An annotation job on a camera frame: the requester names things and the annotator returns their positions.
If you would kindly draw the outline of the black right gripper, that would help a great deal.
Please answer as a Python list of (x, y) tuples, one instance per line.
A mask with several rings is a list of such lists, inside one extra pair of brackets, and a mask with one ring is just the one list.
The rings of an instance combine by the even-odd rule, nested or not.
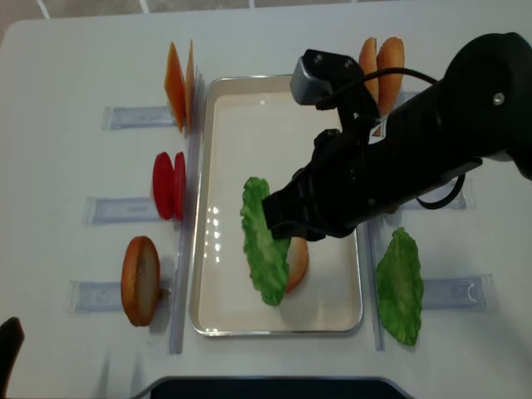
[(285, 188), (262, 200), (266, 225), (275, 239), (343, 238), (360, 224), (360, 148), (369, 141), (369, 130), (380, 114), (370, 95), (355, 95), (337, 111), (342, 131), (320, 133), (308, 164)]

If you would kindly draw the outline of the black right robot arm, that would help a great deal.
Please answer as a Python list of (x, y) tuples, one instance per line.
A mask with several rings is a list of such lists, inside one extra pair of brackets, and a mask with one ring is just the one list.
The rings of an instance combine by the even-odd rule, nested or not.
[(531, 176), (531, 48), (519, 34), (467, 43), (446, 74), (386, 116), (348, 56), (307, 50), (290, 81), (294, 100), (336, 110), (341, 126), (314, 141), (309, 163), (264, 199), (276, 239), (342, 238), (382, 213), (462, 181), (485, 158)]

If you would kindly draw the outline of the dark robot base bottom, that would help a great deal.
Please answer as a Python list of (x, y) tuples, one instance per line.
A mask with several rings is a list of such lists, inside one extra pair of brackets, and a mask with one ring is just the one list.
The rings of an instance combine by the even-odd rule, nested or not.
[(143, 398), (409, 398), (393, 382), (355, 377), (183, 377), (157, 382)]

